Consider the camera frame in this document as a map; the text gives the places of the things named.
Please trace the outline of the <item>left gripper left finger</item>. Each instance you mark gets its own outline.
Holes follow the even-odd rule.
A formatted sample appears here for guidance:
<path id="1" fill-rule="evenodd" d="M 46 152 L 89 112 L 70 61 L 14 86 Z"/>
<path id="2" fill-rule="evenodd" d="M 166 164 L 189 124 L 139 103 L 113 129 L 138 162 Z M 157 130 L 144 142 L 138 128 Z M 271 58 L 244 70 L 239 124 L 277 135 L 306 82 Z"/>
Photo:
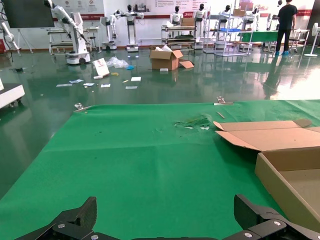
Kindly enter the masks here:
<path id="1" fill-rule="evenodd" d="M 58 214 L 48 225 L 20 236 L 19 240 L 114 240 L 93 230 L 97 221 L 97 198 L 90 196 L 80 207 Z"/>

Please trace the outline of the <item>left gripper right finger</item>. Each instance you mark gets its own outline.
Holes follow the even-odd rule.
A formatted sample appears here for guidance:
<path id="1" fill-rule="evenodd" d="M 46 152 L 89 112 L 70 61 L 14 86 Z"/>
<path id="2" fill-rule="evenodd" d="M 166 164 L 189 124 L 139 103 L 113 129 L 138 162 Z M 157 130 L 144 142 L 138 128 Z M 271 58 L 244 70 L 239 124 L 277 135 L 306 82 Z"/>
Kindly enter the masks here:
<path id="1" fill-rule="evenodd" d="M 242 231 L 226 237 L 227 240 L 318 240 L 320 234 L 290 222 L 275 209 L 250 202 L 236 194 L 233 213 Z"/>

